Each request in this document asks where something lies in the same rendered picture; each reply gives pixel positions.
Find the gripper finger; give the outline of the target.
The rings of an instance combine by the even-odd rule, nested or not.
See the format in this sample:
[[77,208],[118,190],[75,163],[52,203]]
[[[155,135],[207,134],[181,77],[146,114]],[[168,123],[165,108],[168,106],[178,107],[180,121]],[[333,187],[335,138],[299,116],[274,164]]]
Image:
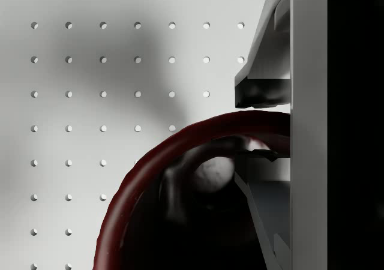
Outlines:
[[290,155],[239,152],[235,182],[247,198],[267,270],[291,270]]
[[235,107],[291,102],[290,0],[265,0],[245,65],[235,76]]

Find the red mug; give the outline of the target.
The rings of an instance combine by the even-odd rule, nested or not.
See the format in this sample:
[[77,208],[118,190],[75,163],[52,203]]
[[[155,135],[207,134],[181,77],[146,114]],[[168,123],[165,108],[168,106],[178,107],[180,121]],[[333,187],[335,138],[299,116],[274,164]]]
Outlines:
[[290,114],[246,110],[218,115],[191,124],[147,152],[126,174],[111,199],[95,247],[92,270],[120,270],[122,240],[137,201],[153,179],[178,156],[226,136],[264,134],[277,143],[276,151],[290,154]]

